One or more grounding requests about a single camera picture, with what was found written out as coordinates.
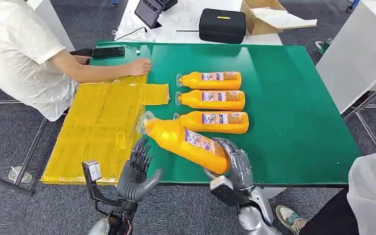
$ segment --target tablet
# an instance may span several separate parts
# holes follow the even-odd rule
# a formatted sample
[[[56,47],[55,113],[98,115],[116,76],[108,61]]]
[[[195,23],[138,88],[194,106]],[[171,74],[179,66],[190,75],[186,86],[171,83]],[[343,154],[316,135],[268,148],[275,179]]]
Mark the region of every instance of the tablet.
[[[159,0],[141,0],[135,14],[150,28],[156,28],[157,20],[164,5]]]

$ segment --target green table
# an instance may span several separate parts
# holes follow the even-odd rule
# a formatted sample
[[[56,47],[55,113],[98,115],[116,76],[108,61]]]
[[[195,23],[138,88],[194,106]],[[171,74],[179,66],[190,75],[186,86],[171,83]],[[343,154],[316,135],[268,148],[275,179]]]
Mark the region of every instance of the green table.
[[[255,183],[264,186],[342,185],[361,153],[304,47],[155,44],[100,42],[97,48],[125,46],[124,58],[92,60],[92,65],[118,65],[140,56],[152,61],[148,83],[169,83],[168,105],[146,106],[162,119],[193,111],[176,106],[177,73],[239,71],[250,118],[243,135],[202,133],[223,137],[244,149]],[[149,140],[154,154],[149,174],[164,169],[164,183],[208,183],[202,168],[161,149]]]

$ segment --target black case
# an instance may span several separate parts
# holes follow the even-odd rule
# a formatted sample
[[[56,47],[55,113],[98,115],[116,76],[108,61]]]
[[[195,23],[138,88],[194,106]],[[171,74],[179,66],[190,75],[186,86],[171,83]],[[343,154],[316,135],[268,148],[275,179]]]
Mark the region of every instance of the black case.
[[[162,2],[164,4],[164,11],[170,9],[171,7],[173,7],[175,4],[178,3],[178,0],[159,0],[160,2]]]
[[[199,34],[204,41],[240,44],[246,35],[246,15],[206,8],[201,14]]]

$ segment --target bottle label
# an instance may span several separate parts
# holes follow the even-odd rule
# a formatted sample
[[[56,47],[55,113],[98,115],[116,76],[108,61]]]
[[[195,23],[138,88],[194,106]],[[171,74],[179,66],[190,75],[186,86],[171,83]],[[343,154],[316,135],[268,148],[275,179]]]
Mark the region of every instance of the bottle label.
[[[185,129],[185,142],[190,143],[194,146],[200,147],[205,149],[206,151],[212,153],[214,152],[214,148],[212,146],[212,140],[208,139],[205,136],[202,136],[198,133]]]
[[[237,80],[235,72],[204,72],[201,74],[203,81]]]
[[[202,101],[239,101],[240,92],[202,92]]]
[[[241,113],[234,114],[202,114],[202,124],[242,124]]]

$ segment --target yellow bottle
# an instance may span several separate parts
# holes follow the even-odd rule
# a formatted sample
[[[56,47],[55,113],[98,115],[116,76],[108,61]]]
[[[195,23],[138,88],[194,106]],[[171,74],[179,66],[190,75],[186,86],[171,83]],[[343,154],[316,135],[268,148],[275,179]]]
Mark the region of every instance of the yellow bottle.
[[[194,109],[217,109],[227,111],[241,111],[246,103],[242,91],[200,91],[188,93],[176,92],[176,105],[187,105]]]
[[[186,158],[202,167],[222,174],[230,169],[225,150],[215,141],[179,125],[177,120],[161,120],[146,111],[136,126],[163,149]]]
[[[185,86],[200,90],[238,90],[241,86],[239,72],[192,72],[176,75],[177,87]]]
[[[245,112],[200,112],[174,114],[182,127],[193,131],[244,134],[249,129],[249,117]]]

